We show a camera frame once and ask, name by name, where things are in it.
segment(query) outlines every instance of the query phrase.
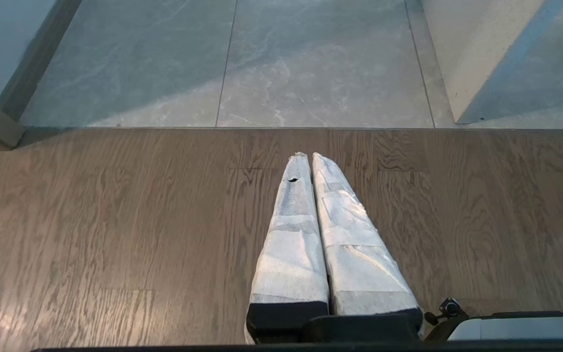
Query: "floor plank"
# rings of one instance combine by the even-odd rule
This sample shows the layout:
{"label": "floor plank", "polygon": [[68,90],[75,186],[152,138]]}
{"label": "floor plank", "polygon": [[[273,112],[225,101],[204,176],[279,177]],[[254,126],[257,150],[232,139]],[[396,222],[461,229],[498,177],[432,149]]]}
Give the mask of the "floor plank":
{"label": "floor plank", "polygon": [[0,152],[0,351],[241,343],[296,151],[340,165],[424,309],[563,310],[563,132],[74,130]]}

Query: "white foam wrapping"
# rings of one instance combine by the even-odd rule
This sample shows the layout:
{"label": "white foam wrapping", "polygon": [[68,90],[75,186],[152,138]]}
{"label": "white foam wrapping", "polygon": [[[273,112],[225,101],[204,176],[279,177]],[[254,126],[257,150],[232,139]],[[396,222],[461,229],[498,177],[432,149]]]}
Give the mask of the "white foam wrapping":
{"label": "white foam wrapping", "polygon": [[328,299],[310,164],[306,154],[296,153],[288,161],[277,191],[249,301],[328,303]]}
{"label": "white foam wrapping", "polygon": [[382,314],[418,308],[338,165],[314,153],[312,173],[333,313]]}

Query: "gray marble tile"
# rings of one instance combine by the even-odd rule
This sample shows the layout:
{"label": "gray marble tile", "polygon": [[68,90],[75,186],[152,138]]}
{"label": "gray marble tile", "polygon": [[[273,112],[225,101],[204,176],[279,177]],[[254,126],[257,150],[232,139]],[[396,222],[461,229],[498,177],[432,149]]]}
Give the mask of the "gray marble tile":
{"label": "gray marble tile", "polygon": [[235,4],[83,1],[21,123],[215,126]]}
{"label": "gray marble tile", "polygon": [[[421,66],[424,73],[431,71]],[[429,101],[446,99],[438,90]],[[498,118],[456,125],[453,116],[436,115],[438,129],[563,129],[563,8],[493,98]]]}
{"label": "gray marble tile", "polygon": [[239,0],[219,127],[432,127],[402,0]]}

